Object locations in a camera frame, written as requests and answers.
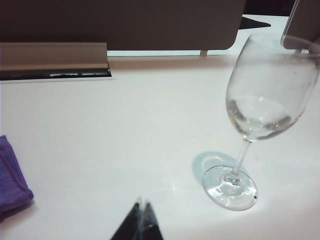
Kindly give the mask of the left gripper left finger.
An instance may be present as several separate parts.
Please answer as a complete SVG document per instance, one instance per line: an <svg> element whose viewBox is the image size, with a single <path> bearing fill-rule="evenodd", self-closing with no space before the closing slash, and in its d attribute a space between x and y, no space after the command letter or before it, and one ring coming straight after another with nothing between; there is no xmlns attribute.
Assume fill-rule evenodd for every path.
<svg viewBox="0 0 320 240"><path fill-rule="evenodd" d="M139 240L141 220L142 199L139 197L111 237L111 240Z"/></svg>

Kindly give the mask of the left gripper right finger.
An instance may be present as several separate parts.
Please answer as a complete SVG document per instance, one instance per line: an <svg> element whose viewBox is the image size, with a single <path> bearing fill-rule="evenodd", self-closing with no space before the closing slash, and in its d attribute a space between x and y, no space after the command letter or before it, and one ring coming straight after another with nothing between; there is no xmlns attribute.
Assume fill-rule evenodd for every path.
<svg viewBox="0 0 320 240"><path fill-rule="evenodd" d="M163 240L156 214L150 202L144 208L144 239Z"/></svg>

